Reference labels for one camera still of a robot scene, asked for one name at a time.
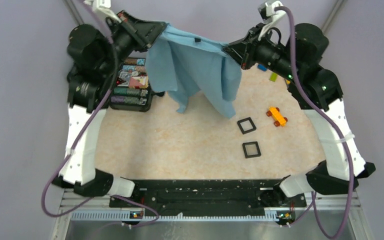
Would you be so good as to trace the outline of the light blue t-shirt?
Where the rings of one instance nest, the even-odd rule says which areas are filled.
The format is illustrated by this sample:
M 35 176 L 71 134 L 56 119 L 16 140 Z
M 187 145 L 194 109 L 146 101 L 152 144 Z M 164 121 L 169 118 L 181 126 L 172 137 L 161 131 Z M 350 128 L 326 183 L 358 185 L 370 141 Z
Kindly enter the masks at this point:
M 218 113 L 232 118 L 242 70 L 223 52 L 225 46 L 167 25 L 147 51 L 145 69 L 152 89 L 167 92 L 178 103 L 178 113 L 186 111 L 190 97 L 202 92 Z

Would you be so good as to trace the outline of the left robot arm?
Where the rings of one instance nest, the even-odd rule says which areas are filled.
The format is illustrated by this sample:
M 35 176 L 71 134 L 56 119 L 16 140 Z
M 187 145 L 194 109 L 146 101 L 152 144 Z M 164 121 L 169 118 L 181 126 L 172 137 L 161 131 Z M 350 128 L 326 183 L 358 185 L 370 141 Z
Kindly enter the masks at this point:
M 96 168 L 98 136 L 120 68 L 132 52 L 149 50 L 167 23 L 121 11 L 115 18 L 107 17 L 104 26 L 109 36 L 90 24 L 78 25 L 69 34 L 67 53 L 73 66 L 66 77 L 67 150 L 50 181 L 83 197 L 119 195 L 127 206 L 134 207 L 141 198 L 135 183 Z

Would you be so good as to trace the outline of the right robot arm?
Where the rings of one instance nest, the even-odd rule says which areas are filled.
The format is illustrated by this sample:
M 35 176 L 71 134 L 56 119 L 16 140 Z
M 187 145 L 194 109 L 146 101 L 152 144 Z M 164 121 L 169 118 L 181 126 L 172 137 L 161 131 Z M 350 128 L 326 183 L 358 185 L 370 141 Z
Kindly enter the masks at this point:
M 271 34 L 259 38 L 263 24 L 252 27 L 247 35 L 223 47 L 242 69 L 261 64 L 291 81 L 288 91 L 312 123 L 325 160 L 305 173 L 283 178 L 273 189 L 273 200 L 287 206 L 294 196 L 311 191 L 322 195 L 346 194 L 359 179 L 376 171 L 372 162 L 361 156 L 345 114 L 343 91 L 337 76 L 319 62 L 329 41 L 322 30 L 310 23 L 299 23 L 291 37 L 295 39 L 298 80 L 293 79 L 290 44 L 276 44 Z

